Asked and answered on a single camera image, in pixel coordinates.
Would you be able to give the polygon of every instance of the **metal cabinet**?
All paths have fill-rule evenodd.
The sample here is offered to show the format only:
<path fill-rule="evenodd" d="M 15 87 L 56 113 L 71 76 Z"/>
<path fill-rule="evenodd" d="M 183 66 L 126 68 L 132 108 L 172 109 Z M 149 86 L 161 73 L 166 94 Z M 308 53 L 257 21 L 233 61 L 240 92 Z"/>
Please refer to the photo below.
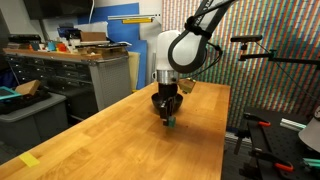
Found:
<path fill-rule="evenodd" d="M 41 88 L 67 97 L 67 112 L 86 119 L 131 94 L 128 56 L 75 60 L 7 54 L 20 84 L 38 79 Z"/>

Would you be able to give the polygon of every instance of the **wooden tabletop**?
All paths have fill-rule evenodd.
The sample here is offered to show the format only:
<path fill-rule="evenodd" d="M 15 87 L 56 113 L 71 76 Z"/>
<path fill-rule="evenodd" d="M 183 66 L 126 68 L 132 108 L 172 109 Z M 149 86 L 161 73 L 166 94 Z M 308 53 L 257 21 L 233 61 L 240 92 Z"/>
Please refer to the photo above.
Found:
<path fill-rule="evenodd" d="M 162 125 L 151 95 L 157 83 L 128 96 L 0 166 L 0 179 L 221 179 L 230 87 L 197 82 Z"/>

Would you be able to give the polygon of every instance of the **green object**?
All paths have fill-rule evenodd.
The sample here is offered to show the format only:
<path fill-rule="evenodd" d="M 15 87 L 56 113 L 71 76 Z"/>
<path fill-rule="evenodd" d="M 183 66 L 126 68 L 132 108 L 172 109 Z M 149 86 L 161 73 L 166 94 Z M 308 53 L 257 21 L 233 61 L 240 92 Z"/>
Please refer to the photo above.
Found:
<path fill-rule="evenodd" d="M 13 91 L 5 86 L 0 87 L 0 100 L 21 96 L 20 93 Z"/>
<path fill-rule="evenodd" d="M 310 167 L 320 169 L 320 159 L 309 159 L 303 158 L 304 162 L 307 163 Z"/>
<path fill-rule="evenodd" d="M 169 118 L 168 118 L 168 120 L 169 120 L 169 127 L 171 127 L 171 128 L 174 128 L 174 125 L 176 124 L 176 117 L 173 117 L 173 116 L 170 116 Z"/>

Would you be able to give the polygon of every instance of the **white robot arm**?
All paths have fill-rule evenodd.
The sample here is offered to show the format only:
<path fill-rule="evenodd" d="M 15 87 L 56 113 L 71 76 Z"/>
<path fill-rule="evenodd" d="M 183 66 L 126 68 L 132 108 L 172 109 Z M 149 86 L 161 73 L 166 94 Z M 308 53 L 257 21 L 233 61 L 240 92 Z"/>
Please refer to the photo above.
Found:
<path fill-rule="evenodd" d="M 203 0 L 195 15 L 188 18 L 185 31 L 170 30 L 159 34 L 156 58 L 158 93 L 152 96 L 152 100 L 158 104 L 165 126 L 175 123 L 172 113 L 177 102 L 178 73 L 191 73 L 203 65 L 211 34 L 235 1 Z"/>

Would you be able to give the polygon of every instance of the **colorful wall panel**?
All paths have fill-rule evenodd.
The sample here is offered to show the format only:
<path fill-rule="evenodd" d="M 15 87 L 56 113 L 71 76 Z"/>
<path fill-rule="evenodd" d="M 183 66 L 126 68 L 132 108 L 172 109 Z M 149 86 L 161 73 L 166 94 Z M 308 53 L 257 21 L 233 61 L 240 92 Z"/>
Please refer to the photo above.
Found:
<path fill-rule="evenodd" d="M 186 19 L 200 2 L 163 0 L 163 31 L 183 31 Z M 210 40 L 222 47 L 224 55 L 197 80 L 232 87 L 228 127 L 244 125 L 241 119 L 246 106 L 301 115 L 312 113 L 320 105 L 320 70 L 314 65 L 277 65 L 266 59 L 238 61 L 240 43 L 230 43 L 230 38 L 251 34 L 263 35 L 260 44 L 276 49 L 277 57 L 320 60 L 320 1 L 239 0 L 227 11 Z M 212 48 L 208 50 L 211 53 L 202 69 L 216 56 Z M 265 51 L 250 43 L 247 53 Z"/>

